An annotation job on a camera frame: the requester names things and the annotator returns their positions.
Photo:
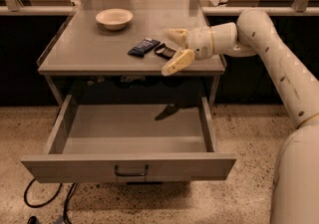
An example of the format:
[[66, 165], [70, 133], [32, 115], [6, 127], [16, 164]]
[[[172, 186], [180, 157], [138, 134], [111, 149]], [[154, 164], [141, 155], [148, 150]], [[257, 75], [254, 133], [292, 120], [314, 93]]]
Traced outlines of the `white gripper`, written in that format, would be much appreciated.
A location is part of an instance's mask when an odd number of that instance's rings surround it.
[[179, 48], [172, 58], [161, 68], [163, 76], [170, 76], [188, 67], [194, 58], [210, 59], [224, 51], [232, 50], [237, 41], [237, 28], [234, 23], [217, 26], [204, 26], [188, 31], [187, 29], [167, 29], [165, 36], [188, 49]]

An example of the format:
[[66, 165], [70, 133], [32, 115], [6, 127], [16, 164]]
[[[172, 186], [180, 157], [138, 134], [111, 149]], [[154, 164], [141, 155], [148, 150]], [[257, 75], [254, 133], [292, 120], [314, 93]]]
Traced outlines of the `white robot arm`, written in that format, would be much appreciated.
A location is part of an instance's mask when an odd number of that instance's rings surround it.
[[284, 44], [261, 9], [240, 13], [235, 23], [168, 29], [179, 45], [161, 73], [170, 76], [214, 55], [261, 58], [296, 126], [276, 157], [270, 224], [319, 224], [319, 81]]

